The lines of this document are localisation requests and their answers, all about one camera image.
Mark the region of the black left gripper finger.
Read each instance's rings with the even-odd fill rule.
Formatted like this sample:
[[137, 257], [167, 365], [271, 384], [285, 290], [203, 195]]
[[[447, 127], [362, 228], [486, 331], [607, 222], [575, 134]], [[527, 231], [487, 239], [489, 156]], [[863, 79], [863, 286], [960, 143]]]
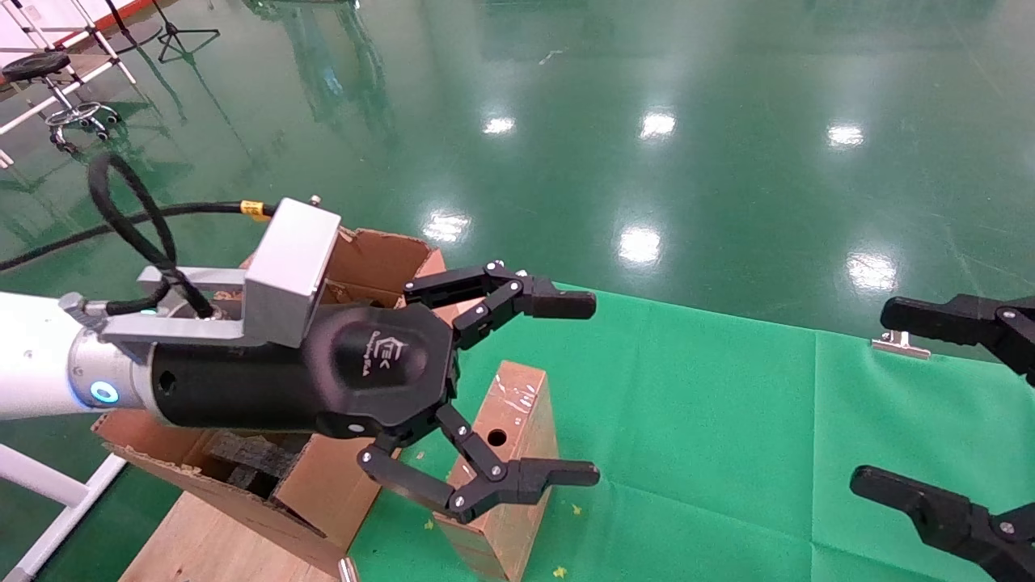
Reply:
[[499, 260], [417, 277], [403, 285], [403, 298], [407, 305], [421, 303], [431, 310], [472, 302], [452, 320], [454, 346], [462, 350], [476, 346], [518, 314], [585, 320], [598, 308], [594, 293], [559, 289], [546, 277], [511, 272]]
[[358, 464], [378, 485], [461, 524], [502, 504], [536, 505], [553, 486], [592, 487], [600, 479], [596, 465], [586, 461], [502, 461], [450, 404], [437, 409], [433, 424], [471, 468], [473, 476], [466, 485], [452, 487], [403, 464], [392, 456], [398, 442], [385, 434], [358, 454]]

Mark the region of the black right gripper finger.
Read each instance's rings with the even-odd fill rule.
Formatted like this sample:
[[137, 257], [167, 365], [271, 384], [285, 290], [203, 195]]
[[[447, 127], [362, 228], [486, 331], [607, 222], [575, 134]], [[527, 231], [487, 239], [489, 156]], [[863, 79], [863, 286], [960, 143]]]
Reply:
[[990, 513], [964, 495], [875, 466], [856, 467], [849, 487], [905, 513], [923, 544], [976, 564], [990, 579], [1034, 580], [1034, 504]]
[[954, 345], [980, 345], [1034, 386], [1033, 296], [995, 301], [958, 294], [945, 303], [894, 296], [883, 305], [880, 324]]

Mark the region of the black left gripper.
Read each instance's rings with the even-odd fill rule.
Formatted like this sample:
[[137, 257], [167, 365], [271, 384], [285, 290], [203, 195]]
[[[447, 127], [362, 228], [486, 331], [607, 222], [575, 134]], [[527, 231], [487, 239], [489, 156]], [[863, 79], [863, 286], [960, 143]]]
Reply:
[[456, 395], [454, 328], [426, 305], [321, 305], [298, 348], [159, 344], [156, 412], [173, 426], [388, 435], [413, 442]]

